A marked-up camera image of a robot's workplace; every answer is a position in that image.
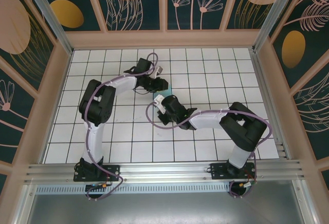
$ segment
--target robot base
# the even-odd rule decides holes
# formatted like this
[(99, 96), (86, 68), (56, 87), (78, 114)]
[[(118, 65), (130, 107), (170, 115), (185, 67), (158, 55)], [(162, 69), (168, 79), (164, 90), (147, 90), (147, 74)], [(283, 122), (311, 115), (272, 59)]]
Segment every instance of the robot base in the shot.
[[(98, 163), (105, 170), (119, 175), (120, 174), (120, 166), (119, 165), (103, 165), (103, 159)], [(119, 181), (119, 179), (112, 175), (107, 175), (105, 172), (101, 171), (95, 165), (90, 164), (80, 159), (79, 164), (75, 166), (74, 173), (74, 182), (114, 182)]]
[(207, 172), (211, 173), (211, 179), (248, 179), (248, 174), (255, 177), (255, 165), (253, 162), (247, 162), (243, 168), (232, 170), (228, 162), (212, 163)]

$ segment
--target grid tile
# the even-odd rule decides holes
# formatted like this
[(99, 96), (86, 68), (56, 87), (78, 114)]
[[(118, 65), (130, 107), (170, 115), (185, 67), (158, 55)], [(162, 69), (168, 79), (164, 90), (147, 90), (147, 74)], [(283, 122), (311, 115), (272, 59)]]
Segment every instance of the grid tile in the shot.
[[(248, 49), (192, 48), (155, 49), (160, 75), (171, 85), (185, 108), (227, 108), (239, 101), (268, 119)], [(45, 163), (76, 163), (85, 142), (85, 127), (78, 105), (91, 79), (108, 81), (136, 66), (153, 49), (75, 51), (55, 124), (47, 145)], [(234, 143), (223, 129), (159, 129), (148, 123), (145, 109), (153, 94), (133, 91), (114, 100), (103, 133), (104, 162), (208, 161), (229, 158)], [(149, 117), (160, 126), (157, 109)], [(278, 158), (273, 135), (256, 150), (256, 158)]]

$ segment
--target purple cable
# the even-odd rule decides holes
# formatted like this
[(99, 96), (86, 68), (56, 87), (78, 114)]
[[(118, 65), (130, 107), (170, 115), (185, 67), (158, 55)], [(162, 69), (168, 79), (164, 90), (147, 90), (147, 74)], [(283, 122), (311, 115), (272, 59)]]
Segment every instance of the purple cable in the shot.
[(114, 79), (112, 79), (112, 80), (110, 80), (110, 81), (106, 81), (106, 82), (104, 82), (104, 83), (101, 83), (101, 84), (95, 89), (95, 91), (93, 92), (92, 96), (90, 97), (90, 99), (89, 99), (89, 101), (88, 101), (88, 103), (87, 103), (86, 110), (85, 110), (85, 112), (84, 112), (84, 120), (85, 120), (85, 122), (86, 122), (87, 125), (88, 125), (88, 129), (87, 129), (87, 133), (86, 133), (86, 143), (85, 143), (85, 144), (86, 144), (87, 153), (88, 153), (88, 155), (89, 155), (89, 158), (91, 159), (91, 161), (93, 162), (93, 164), (94, 164), (97, 168), (99, 168), (101, 171), (103, 171), (103, 172), (105, 172), (105, 173), (107, 173), (107, 174), (109, 174), (109, 175), (112, 175), (112, 176), (114, 176), (114, 177), (116, 177), (116, 178), (121, 179), (121, 182), (120, 182), (119, 184), (117, 184), (117, 185), (116, 185), (116, 186), (115, 186), (110, 192), (108, 192), (108, 193), (106, 193), (106, 194), (100, 196), (99, 198), (91, 198), (91, 197), (89, 196), (89, 193), (90, 193), (90, 191), (92, 190), (92, 188), (90, 188), (90, 189), (88, 190), (88, 192), (87, 192), (87, 197), (88, 197), (89, 201), (90, 201), (90, 200), (97, 201), (97, 200), (101, 200), (101, 199), (104, 199), (104, 198), (108, 197), (112, 192), (114, 192), (114, 191), (115, 191), (115, 190), (116, 190), (116, 189), (117, 189), (117, 188), (123, 183), (123, 178), (122, 178), (120, 175), (116, 175), (116, 174), (111, 173), (111, 172), (109, 172), (108, 170), (102, 168), (100, 165), (97, 164), (97, 162), (94, 160), (92, 154), (90, 153), (89, 144), (88, 144), (88, 141), (89, 141), (89, 133), (90, 133), (90, 122), (89, 122), (88, 119), (87, 119), (87, 114), (88, 114), (88, 110), (89, 110), (89, 108), (90, 108), (90, 104), (92, 103), (92, 100), (94, 99), (96, 93), (97, 93), (97, 92), (100, 90), (100, 88), (102, 88), (104, 85), (109, 84), (109, 83), (111, 83), (111, 82), (113, 82), (113, 81), (115, 81), (115, 80), (119, 80), (119, 79), (125, 78), (125, 77), (137, 77), (137, 76), (142, 76), (142, 75), (145, 75), (145, 74), (148, 74), (148, 73), (152, 72), (152, 71), (155, 69), (155, 67), (156, 67), (156, 65), (157, 65), (157, 63), (158, 63), (158, 59), (159, 59), (159, 58), (158, 58), (158, 55), (157, 55), (156, 53), (150, 53), (150, 54), (148, 55), (148, 57), (147, 57), (147, 60), (149, 59), (149, 57), (150, 57), (151, 55), (155, 55), (156, 60), (155, 60), (155, 63), (153, 64), (153, 66), (150, 68), (150, 70), (145, 71), (145, 72), (143, 72), (143, 73), (138, 73), (138, 74), (124, 74), (124, 75), (120, 75), (120, 76), (115, 77)]
[[(160, 125), (155, 124), (155, 123), (150, 119), (150, 117), (149, 117), (149, 115), (148, 115), (148, 110), (149, 110), (149, 108), (150, 108), (152, 105), (154, 105), (154, 104), (155, 104), (155, 102), (152, 102), (152, 103), (150, 103), (150, 104), (147, 106), (146, 111), (145, 111), (145, 114), (146, 114), (146, 118), (147, 118), (147, 120), (148, 120), (152, 125), (154, 125), (155, 127), (159, 128), (159, 129), (169, 130), (169, 129), (177, 128), (177, 127), (179, 127), (180, 125), (182, 125), (182, 124), (188, 122), (190, 119), (192, 119), (192, 118), (194, 118), (195, 116), (198, 116), (198, 115), (200, 115), (200, 114), (209, 114), (209, 113), (216, 113), (216, 114), (232, 113), (232, 114), (240, 114), (240, 115), (246, 115), (246, 116), (253, 117), (253, 118), (255, 118), (255, 119), (258, 119), (258, 120), (262, 121), (263, 123), (265, 123), (265, 124), (267, 125), (267, 127), (268, 127), (268, 129), (269, 129), (269, 132), (268, 132), (267, 136), (266, 136), (265, 138), (263, 138), (263, 139), (262, 139), (262, 140), (256, 145), (256, 147), (259, 146), (261, 143), (265, 142), (265, 141), (271, 136), (271, 134), (272, 134), (272, 126), (271, 126), (266, 120), (264, 120), (262, 117), (259, 117), (259, 116), (257, 116), (257, 115), (250, 114), (250, 113), (247, 113), (247, 112), (243, 112), (243, 111), (235, 111), (235, 110), (229, 110), (229, 109), (224, 109), (224, 110), (204, 110), (204, 111), (200, 111), (200, 112), (198, 112), (198, 113), (196, 113), (196, 114), (194, 114), (194, 115), (188, 117), (187, 119), (183, 120), (182, 122), (180, 122), (180, 123), (177, 124), (177, 125), (170, 126), (170, 127), (160, 126)], [(256, 155), (255, 155), (255, 152), (254, 152), (255, 150), (256, 150), (256, 148), (255, 148), (255, 149), (253, 150), (253, 152), (250, 154), (250, 158), (251, 158), (251, 157), (254, 158), (254, 164), (255, 164), (255, 177), (254, 177), (254, 178), (256, 179), (256, 178), (257, 178), (257, 173), (256, 173), (257, 170), (256, 170)], [(238, 194), (234, 193), (234, 192), (231, 190), (233, 183), (234, 183), (234, 181), (230, 182), (230, 185), (229, 185), (229, 194), (230, 194), (232, 197), (234, 197), (234, 196), (240, 197)], [(244, 196), (247, 196), (247, 195), (250, 193), (250, 191), (251, 191), (251, 187), (250, 187), (249, 191), (246, 192), (246, 193), (244, 194)]]

